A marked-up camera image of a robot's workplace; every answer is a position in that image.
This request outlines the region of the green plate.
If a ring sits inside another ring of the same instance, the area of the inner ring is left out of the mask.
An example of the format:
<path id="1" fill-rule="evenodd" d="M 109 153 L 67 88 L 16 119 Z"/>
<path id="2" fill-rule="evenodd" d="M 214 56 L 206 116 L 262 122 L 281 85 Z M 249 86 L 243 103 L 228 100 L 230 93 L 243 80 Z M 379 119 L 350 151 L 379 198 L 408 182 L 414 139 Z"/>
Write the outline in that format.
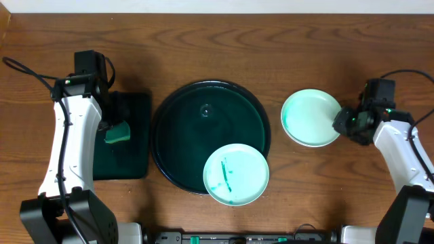
<path id="1" fill-rule="evenodd" d="M 261 152 L 246 144 L 228 144 L 214 151 L 203 168 L 203 183 L 217 202 L 247 205 L 259 198 L 269 183 L 269 165 Z"/>
<path id="2" fill-rule="evenodd" d="M 282 128 L 319 127 L 334 130 L 332 124 L 340 110 L 341 105 L 328 93 L 318 89 L 303 89 L 293 93 L 283 103 L 280 115 Z"/>

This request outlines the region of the green sponge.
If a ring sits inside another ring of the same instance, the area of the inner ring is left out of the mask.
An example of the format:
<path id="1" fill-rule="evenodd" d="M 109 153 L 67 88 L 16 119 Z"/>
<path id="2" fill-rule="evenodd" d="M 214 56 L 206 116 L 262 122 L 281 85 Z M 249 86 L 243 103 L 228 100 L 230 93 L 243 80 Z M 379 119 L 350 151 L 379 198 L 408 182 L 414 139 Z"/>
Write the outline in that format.
<path id="1" fill-rule="evenodd" d="M 126 121 L 122 121 L 120 124 L 115 125 L 106 131 L 104 141 L 107 144 L 128 141 L 130 139 L 130 134 L 130 126 Z"/>

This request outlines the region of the white plate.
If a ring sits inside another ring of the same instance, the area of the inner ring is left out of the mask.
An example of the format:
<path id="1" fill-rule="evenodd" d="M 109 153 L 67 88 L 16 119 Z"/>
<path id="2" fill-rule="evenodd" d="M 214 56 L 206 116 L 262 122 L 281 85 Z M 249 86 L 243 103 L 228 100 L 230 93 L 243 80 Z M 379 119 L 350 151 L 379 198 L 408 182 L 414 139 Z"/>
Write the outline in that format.
<path id="1" fill-rule="evenodd" d="M 289 126 L 284 126 L 283 129 L 296 143 L 313 148 L 329 145 L 339 137 L 333 129 Z"/>

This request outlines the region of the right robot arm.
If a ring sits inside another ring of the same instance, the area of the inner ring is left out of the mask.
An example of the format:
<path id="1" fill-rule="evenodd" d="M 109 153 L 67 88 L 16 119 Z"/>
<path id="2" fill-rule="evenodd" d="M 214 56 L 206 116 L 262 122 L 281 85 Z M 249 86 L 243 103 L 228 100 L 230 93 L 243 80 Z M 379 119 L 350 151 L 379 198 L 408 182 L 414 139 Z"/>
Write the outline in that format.
<path id="1" fill-rule="evenodd" d="M 432 243 L 433 231 L 424 225 L 426 218 L 433 217 L 433 164 L 411 114 L 368 102 L 356 110 L 341 108 L 333 128 L 360 145 L 373 144 L 397 191 L 378 226 L 345 226 L 341 243 Z"/>

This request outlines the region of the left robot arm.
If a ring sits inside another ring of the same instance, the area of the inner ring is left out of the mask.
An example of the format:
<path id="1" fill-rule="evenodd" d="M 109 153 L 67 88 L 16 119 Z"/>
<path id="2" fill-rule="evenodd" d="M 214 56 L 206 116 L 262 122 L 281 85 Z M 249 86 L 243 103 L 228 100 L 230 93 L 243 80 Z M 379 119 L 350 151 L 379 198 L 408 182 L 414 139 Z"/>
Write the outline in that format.
<path id="1" fill-rule="evenodd" d="M 56 116 L 47 173 L 20 219 L 35 243 L 118 243 L 114 213 L 94 192 L 96 132 L 107 97 L 97 75 L 58 79 L 52 88 Z"/>

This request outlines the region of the rectangular black tray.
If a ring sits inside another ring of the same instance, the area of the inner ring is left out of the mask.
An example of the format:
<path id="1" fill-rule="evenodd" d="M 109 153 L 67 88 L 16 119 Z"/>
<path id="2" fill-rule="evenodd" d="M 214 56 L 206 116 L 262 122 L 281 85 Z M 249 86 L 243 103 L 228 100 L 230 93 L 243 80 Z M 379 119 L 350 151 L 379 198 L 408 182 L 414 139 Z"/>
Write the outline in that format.
<path id="1" fill-rule="evenodd" d="M 131 180 L 145 177 L 149 159 L 151 97 L 146 93 L 110 94 L 118 113 L 130 126 L 128 141 L 107 144 L 106 131 L 98 131 L 94 146 L 93 179 Z"/>

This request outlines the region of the round black tray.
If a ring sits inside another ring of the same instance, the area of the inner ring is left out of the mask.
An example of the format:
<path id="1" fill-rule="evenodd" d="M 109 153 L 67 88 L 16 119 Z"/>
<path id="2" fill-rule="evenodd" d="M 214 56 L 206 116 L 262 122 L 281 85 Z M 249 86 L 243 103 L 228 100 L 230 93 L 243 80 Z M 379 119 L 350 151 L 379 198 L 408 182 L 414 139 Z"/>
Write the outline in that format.
<path id="1" fill-rule="evenodd" d="M 230 81 L 198 81 L 170 94 L 155 112 L 150 147 L 160 172 L 175 186 L 205 195 L 203 168 L 227 144 L 247 144 L 267 156 L 269 118 L 259 100 Z"/>

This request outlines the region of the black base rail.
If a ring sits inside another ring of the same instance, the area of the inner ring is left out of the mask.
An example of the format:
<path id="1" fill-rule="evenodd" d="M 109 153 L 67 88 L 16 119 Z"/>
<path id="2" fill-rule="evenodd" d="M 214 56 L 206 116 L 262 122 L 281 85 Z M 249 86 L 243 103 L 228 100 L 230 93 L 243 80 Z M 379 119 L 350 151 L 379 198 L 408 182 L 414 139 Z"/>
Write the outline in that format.
<path id="1" fill-rule="evenodd" d="M 335 231 L 302 224 L 289 233 L 277 232 L 158 232 L 149 243 L 154 244 L 288 244 L 288 243 L 340 243 Z"/>

